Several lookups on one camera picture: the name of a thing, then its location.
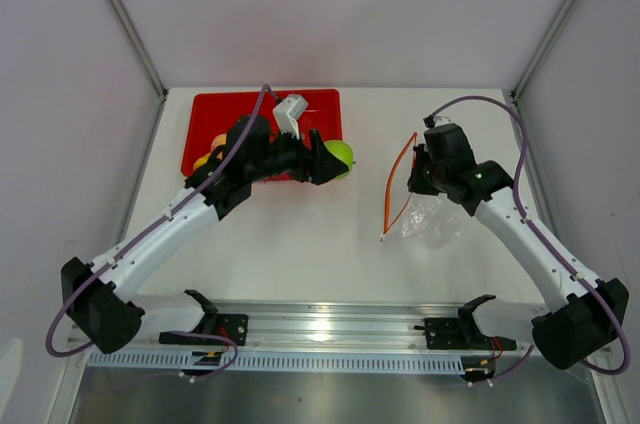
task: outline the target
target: white tabletop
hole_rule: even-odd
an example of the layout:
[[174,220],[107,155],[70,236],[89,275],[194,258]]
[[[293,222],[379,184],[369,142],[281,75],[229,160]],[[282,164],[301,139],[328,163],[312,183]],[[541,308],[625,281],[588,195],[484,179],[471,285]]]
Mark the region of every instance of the white tabletop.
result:
[[[169,92],[129,226],[137,232],[183,185],[180,164],[193,98],[228,88]],[[356,165],[323,186],[269,182],[222,223],[187,242],[143,286],[142,294],[193,288],[212,299],[305,302],[460,303],[491,293],[514,302],[542,302],[502,243],[475,219],[462,235],[434,248],[427,238],[380,242],[389,170],[422,119],[464,94],[503,101],[501,91],[469,89],[339,89],[344,140]],[[445,112],[467,134],[478,162],[495,160],[513,173],[518,147],[508,115],[482,102]],[[406,196],[408,165],[394,196]],[[522,193],[533,202],[526,179]]]

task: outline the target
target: white object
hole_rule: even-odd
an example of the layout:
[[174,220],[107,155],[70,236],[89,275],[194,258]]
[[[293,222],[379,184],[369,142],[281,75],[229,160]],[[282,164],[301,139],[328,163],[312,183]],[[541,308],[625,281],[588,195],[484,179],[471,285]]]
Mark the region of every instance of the white object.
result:
[[[567,296],[575,294],[580,297],[586,289],[572,279],[571,274],[549,252],[521,219],[516,210],[513,191],[504,188],[491,195],[490,201],[482,201],[476,210],[475,217],[493,232],[516,258],[518,263],[529,274],[550,311],[555,312],[568,304]],[[598,287],[598,275],[582,264],[537,218],[531,221],[540,229],[560,254],[571,263],[593,287]]]
[[136,339],[158,339],[167,331],[192,331],[204,316],[202,306],[187,294],[134,296],[131,301],[144,309]]
[[22,340],[11,339],[0,349],[0,421],[22,368]]
[[280,128],[280,132],[293,134],[300,139],[298,119],[309,103],[298,94],[289,94],[280,104],[273,108],[273,117]]
[[[180,189],[176,197],[167,207],[154,217],[149,223],[140,227],[146,228],[159,217],[171,215],[172,208],[189,195],[193,189]],[[183,245],[189,237],[204,228],[218,222],[218,214],[214,206],[208,206],[204,202],[202,194],[195,196],[173,218],[164,222],[157,229],[146,236],[131,251],[100,276],[100,280],[107,284],[113,282],[116,286],[114,294],[122,301],[128,302],[140,289],[140,286],[154,273],[165,261]],[[94,270],[100,269],[107,262],[113,262],[114,256],[131,239],[127,239],[109,251],[93,259]]]
[[473,313],[473,320],[485,336],[503,336],[518,342],[533,343],[531,320],[548,313],[549,309],[544,305],[505,302],[496,298],[478,306]]

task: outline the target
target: white wall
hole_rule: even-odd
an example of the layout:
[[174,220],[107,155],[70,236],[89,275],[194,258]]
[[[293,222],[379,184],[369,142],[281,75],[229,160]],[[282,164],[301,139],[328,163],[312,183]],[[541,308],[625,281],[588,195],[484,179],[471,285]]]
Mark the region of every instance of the white wall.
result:
[[59,371],[44,336],[60,267],[114,238],[155,98],[104,0],[0,9],[0,348],[25,340],[3,423],[37,423]]
[[619,379],[640,420],[640,0],[583,0],[523,111],[558,231],[585,263],[629,287],[635,350]]
[[512,88],[560,0],[124,0],[176,85]]

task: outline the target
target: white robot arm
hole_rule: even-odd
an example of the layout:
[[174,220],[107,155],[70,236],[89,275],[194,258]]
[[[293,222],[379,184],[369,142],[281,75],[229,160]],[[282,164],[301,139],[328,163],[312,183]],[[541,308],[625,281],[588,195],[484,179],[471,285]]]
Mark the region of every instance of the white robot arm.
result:
[[144,300],[136,293],[190,236],[219,225],[248,199],[253,182],[288,174],[299,182],[320,185],[349,172],[352,162],[331,150],[336,141],[330,146],[311,130],[311,146],[305,146],[296,121],[306,107],[299,95],[281,100],[273,111],[281,131],[275,138],[269,121],[257,116],[257,111],[241,118],[220,149],[225,158],[214,150],[140,234],[86,264],[78,258],[67,262],[61,270],[65,304],[47,335],[49,352],[56,357],[68,355],[55,351],[51,343],[65,312],[104,353],[121,349],[134,337],[157,338],[163,332],[192,331],[207,324],[203,320],[217,311],[196,291]]
[[[425,195],[446,193],[509,249],[540,290],[545,306],[514,304],[481,296],[463,306],[459,319],[471,319],[481,336],[535,343],[554,366],[567,369],[618,337],[591,287],[621,323],[629,293],[618,280],[601,280],[537,218],[523,216],[511,177],[493,161],[476,163],[456,124],[431,126],[415,150],[408,187]],[[570,263],[571,271],[561,260]]]

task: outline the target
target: black mount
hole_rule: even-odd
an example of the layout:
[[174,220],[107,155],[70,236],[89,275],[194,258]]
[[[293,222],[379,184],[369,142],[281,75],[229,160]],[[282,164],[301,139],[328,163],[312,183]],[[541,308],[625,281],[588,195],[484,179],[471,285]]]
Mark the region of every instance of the black mount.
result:
[[[602,296],[622,324],[629,291],[618,280],[598,282]],[[567,296],[569,304],[533,322],[533,341],[541,354],[558,369],[568,369],[618,337],[602,306],[589,293]]]
[[464,374],[460,375],[463,381],[471,383],[482,382],[493,378],[496,374],[495,365],[487,367],[486,364],[482,364],[486,357],[462,356],[460,360],[464,369]]
[[[198,291],[187,289],[185,294],[192,297],[204,311],[204,316],[198,325],[191,331],[194,334],[209,334],[224,336],[231,339],[238,347],[245,345],[249,331],[249,316],[246,314],[220,314],[218,309],[206,297]],[[216,339],[201,337],[185,337],[171,332],[161,332],[160,344],[180,346],[219,346],[221,342]]]
[[425,144],[414,147],[415,160],[407,186],[409,192],[437,196],[462,205],[473,216],[481,201],[513,187],[513,179],[494,161],[476,163],[460,126],[445,124],[424,133]]
[[[458,308],[458,317],[428,317],[424,319],[427,349],[432,350],[478,350],[491,351],[491,338],[480,332],[473,319],[476,308],[495,296],[484,295]],[[497,336],[496,339],[505,351],[515,351],[516,341]]]
[[[91,275],[91,266],[77,257],[67,262],[60,271],[62,300],[66,301]],[[67,311],[73,322],[105,354],[121,349],[133,339],[144,315],[144,311],[131,302],[122,302],[113,289],[96,279]]]

